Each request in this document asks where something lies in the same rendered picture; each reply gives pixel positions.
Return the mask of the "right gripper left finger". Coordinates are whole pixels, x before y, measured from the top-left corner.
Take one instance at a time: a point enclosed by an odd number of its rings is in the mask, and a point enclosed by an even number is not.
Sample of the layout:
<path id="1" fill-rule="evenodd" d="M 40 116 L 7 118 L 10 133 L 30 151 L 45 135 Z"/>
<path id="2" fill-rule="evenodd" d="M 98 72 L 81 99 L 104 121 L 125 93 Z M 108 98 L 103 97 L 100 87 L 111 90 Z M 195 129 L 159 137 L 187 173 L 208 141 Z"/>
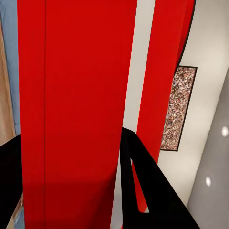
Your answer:
<path id="1" fill-rule="evenodd" d="M 6 229 L 23 193 L 21 135 L 0 146 L 0 229 Z"/>

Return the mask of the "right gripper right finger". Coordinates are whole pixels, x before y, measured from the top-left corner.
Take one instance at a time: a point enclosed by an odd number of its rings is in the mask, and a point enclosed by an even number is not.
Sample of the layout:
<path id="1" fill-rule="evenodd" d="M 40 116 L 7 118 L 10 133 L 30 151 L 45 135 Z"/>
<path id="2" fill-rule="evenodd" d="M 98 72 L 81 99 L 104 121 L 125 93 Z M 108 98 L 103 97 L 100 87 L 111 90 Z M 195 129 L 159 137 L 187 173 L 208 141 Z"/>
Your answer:
<path id="1" fill-rule="evenodd" d="M 149 213 L 138 210 L 131 159 Z M 123 229 L 200 229 L 138 135 L 124 127 L 120 167 Z"/>

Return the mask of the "radio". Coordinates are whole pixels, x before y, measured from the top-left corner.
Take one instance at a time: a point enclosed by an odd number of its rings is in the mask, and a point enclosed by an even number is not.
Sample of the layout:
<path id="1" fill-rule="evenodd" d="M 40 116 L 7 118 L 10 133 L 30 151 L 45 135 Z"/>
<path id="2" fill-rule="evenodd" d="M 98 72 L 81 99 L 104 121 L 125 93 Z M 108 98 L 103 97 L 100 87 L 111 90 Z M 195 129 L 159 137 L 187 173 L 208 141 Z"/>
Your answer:
<path id="1" fill-rule="evenodd" d="M 195 5 L 17 0 L 25 229 L 123 229 L 122 128 L 158 164 Z"/>

